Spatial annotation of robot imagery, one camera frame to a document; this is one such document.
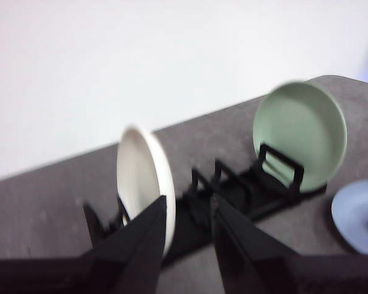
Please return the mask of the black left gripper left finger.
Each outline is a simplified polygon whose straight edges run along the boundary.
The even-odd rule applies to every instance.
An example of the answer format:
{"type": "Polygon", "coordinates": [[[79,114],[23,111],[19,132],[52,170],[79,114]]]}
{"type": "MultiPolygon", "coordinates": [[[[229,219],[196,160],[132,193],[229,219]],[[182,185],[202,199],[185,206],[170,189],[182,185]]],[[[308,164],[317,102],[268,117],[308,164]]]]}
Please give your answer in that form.
{"type": "Polygon", "coordinates": [[[166,213],[166,196],[160,196],[78,257],[0,259],[0,293],[154,293],[166,213]]]}

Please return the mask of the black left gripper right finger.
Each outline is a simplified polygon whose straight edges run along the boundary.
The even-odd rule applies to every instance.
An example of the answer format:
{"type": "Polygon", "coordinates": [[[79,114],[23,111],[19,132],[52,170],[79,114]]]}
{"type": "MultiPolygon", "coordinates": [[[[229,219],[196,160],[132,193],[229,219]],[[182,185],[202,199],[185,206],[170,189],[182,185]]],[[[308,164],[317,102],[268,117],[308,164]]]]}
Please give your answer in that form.
{"type": "Polygon", "coordinates": [[[301,255],[219,195],[211,223],[226,293],[368,293],[368,255],[301,255]]]}

